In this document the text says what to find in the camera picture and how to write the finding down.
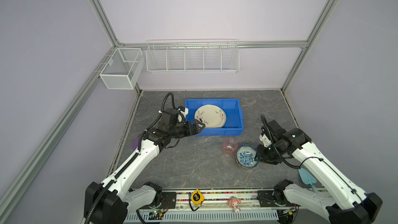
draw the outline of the pink figurine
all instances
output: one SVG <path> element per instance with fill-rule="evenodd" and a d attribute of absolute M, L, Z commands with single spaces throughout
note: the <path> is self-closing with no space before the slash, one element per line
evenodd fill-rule
<path fill-rule="evenodd" d="M 233 198 L 231 200 L 228 201 L 228 206 L 233 207 L 233 212 L 239 212 L 240 208 L 238 207 L 238 205 L 241 204 L 241 201 L 237 198 Z"/>

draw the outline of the gray marble tabletop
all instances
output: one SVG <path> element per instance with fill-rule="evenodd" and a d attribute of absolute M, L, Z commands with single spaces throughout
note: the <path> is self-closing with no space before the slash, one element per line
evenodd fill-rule
<path fill-rule="evenodd" d="M 119 164 L 132 153 L 134 139 L 150 125 L 158 115 L 167 92 L 144 91 Z M 261 133 L 260 114 L 267 120 L 276 120 L 289 131 L 296 127 L 280 91 L 180 91 L 173 92 L 176 106 L 184 106 L 186 99 L 239 99 L 243 110 L 244 130 L 240 136 L 232 136 L 239 145 L 257 147 Z M 170 97 L 166 107 L 171 107 Z M 145 182 L 153 182 L 163 189 L 222 189 L 222 188 L 271 188 L 283 179 L 305 186 L 295 169 L 285 164 L 260 163 L 254 169 L 238 167 L 234 157 L 222 152 L 226 136 L 191 136 L 182 138 L 172 149 L 163 149 L 138 176 L 132 185 L 136 189 Z"/>

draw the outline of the white wall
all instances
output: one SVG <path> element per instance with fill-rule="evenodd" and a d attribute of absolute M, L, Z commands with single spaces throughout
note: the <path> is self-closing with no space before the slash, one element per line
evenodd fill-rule
<path fill-rule="evenodd" d="M 85 190 L 106 177 L 134 99 L 98 82 L 7 224 L 80 223 Z"/>
<path fill-rule="evenodd" d="M 0 0 L 0 197 L 110 48 L 87 0 Z"/>
<path fill-rule="evenodd" d="M 240 49 L 237 73 L 149 73 L 142 69 L 138 84 L 144 90 L 281 88 L 301 49 Z"/>
<path fill-rule="evenodd" d="M 306 40 L 326 0 L 101 0 L 122 43 Z"/>
<path fill-rule="evenodd" d="M 396 223 L 398 0 L 340 0 L 287 97 L 299 125 Z"/>

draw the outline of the white wire basket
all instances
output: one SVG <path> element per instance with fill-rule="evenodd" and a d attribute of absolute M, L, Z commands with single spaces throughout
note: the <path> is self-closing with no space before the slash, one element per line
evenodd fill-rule
<path fill-rule="evenodd" d="M 147 70 L 151 73 L 238 72 L 237 40 L 155 43 L 148 41 Z"/>
<path fill-rule="evenodd" d="M 109 89 L 134 89 L 144 63 L 140 48 L 118 47 L 99 75 Z"/>

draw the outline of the blue plastic bin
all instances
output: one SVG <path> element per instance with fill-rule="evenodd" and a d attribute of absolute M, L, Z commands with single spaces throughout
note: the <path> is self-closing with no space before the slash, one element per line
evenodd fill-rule
<path fill-rule="evenodd" d="M 243 112 L 238 99 L 187 99 L 185 107 L 189 109 L 186 121 L 193 121 L 196 110 L 204 105 L 216 105 L 226 115 L 222 128 L 205 128 L 199 136 L 239 136 L 242 134 Z"/>

